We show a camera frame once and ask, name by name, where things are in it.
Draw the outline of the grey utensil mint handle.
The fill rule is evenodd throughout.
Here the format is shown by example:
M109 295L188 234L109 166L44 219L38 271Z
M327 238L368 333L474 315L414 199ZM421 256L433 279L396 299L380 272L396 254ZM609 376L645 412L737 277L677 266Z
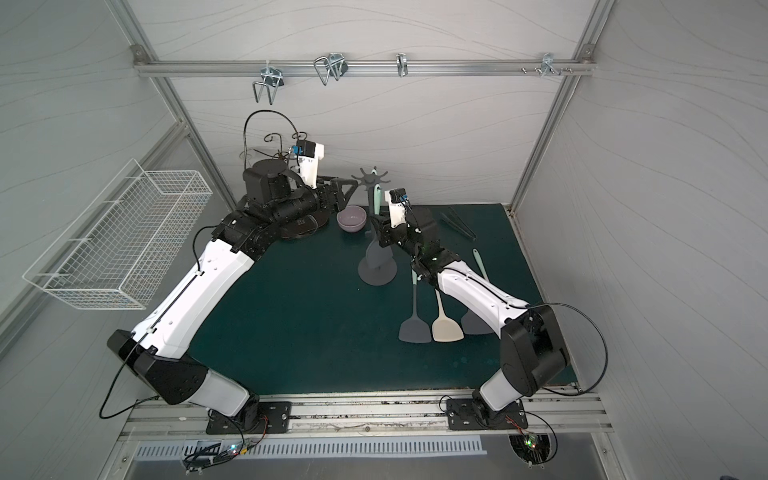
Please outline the grey utensil mint handle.
M372 194L372 212L374 215L379 215L382 205L383 193L380 184L376 184L373 188Z

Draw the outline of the beige spoon mint handle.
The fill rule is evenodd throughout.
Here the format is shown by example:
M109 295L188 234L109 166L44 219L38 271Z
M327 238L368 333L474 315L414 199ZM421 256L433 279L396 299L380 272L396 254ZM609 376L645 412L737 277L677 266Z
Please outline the beige spoon mint handle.
M488 281L489 280L488 273L487 273L487 270L485 268L485 265L484 265L484 262L483 262L483 258L481 256L480 252L476 248L473 248L472 249L472 254L473 254L475 262L476 262L476 264L477 264L477 266L478 266L478 268L480 270L480 273L482 274L483 278L486 281Z

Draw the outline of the grey spatula mint handle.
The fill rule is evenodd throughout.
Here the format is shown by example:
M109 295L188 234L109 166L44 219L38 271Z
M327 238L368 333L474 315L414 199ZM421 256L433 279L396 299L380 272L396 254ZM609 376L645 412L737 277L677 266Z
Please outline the grey spatula mint handle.
M430 326L418 314L418 276L411 271L412 311L398 332L398 340L409 344L427 344L432 341Z

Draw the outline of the beige spatula grey handle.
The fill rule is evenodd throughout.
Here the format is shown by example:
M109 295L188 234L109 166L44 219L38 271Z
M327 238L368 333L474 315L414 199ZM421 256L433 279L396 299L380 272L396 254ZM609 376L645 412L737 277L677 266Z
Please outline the beige spatula grey handle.
M452 343L464 339L464 332L457 321L450 318L444 309L441 292L435 291L438 315L432 323L432 337L438 343Z

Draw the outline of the grey slotted turner mint handle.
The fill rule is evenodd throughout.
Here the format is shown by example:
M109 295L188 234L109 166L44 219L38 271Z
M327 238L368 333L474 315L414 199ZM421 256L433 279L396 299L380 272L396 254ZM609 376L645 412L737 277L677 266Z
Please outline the grey slotted turner mint handle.
M465 335L489 335L493 329L475 312L467 310L461 317L461 327Z

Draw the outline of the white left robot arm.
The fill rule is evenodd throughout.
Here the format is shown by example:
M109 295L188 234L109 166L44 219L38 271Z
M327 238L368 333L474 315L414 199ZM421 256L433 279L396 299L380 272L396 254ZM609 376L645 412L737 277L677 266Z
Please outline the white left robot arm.
M318 165L302 157L296 171L278 159L247 168L245 195L214 226L194 266L142 322L110 336L108 348L156 397L228 417L255 409L255 393L192 358L189 345L227 291L281 239L287 225L307 219L318 229L321 217L347 206L357 180L320 176Z

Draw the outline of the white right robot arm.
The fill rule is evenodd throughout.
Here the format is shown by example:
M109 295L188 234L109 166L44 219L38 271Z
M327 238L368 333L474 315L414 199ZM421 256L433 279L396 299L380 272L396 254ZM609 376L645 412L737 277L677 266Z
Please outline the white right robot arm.
M441 245L429 209L392 205L372 217L381 246L397 245L417 276L479 316L500 340L499 369L473 393L480 415L533 396L570 364L552 307L533 306L493 285Z

